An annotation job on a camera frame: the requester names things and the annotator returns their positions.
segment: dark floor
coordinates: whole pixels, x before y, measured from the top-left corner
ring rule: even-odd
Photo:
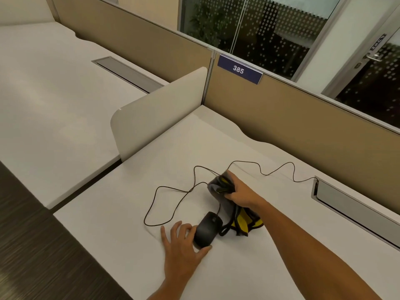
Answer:
[[[131,299],[1,162],[0,299]]]

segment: door frame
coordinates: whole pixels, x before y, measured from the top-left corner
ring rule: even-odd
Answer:
[[[373,50],[373,54],[379,52],[381,47],[396,33],[400,28],[400,0],[385,13],[379,20],[379,23],[368,34],[367,38],[360,44],[356,51],[351,55],[343,67],[337,72],[331,82],[321,92],[322,95],[336,98],[338,94],[351,82],[357,73],[368,63],[369,59],[364,56],[370,51],[375,43],[378,43],[380,37],[386,36]]]

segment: beige partition panel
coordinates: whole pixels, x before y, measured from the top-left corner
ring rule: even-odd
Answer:
[[[400,214],[400,136],[264,75],[258,85],[217,66],[205,105]]]
[[[85,40],[172,82],[208,67],[212,51],[102,0],[53,0],[61,23]]]

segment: adjacent desk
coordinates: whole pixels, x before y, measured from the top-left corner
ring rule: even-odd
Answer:
[[[48,208],[119,160],[110,119],[146,95],[92,63],[112,56],[72,30],[0,27],[0,160]]]
[[[163,280],[159,228],[143,218],[160,185],[190,189],[193,167],[222,173],[233,160],[257,161],[264,172],[296,164],[296,179],[319,176],[359,201],[400,222],[400,216],[349,189],[277,147],[246,137],[228,119],[200,106],[121,166],[55,213],[57,219],[135,300],[146,299]],[[383,299],[398,299],[400,252],[311,198],[312,180],[294,183],[293,168],[271,176],[251,164],[231,170],[260,195],[347,262]],[[198,168],[197,181],[213,174]],[[159,192],[147,222],[168,220],[182,197]],[[218,204],[204,185],[179,206],[166,229],[178,220],[199,223]],[[217,237],[183,299],[302,299],[265,229],[249,237],[229,232]]]

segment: computer mouse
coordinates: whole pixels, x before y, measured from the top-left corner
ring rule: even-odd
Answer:
[[[194,243],[200,248],[209,246],[223,226],[222,219],[213,212],[208,212],[197,226]]]

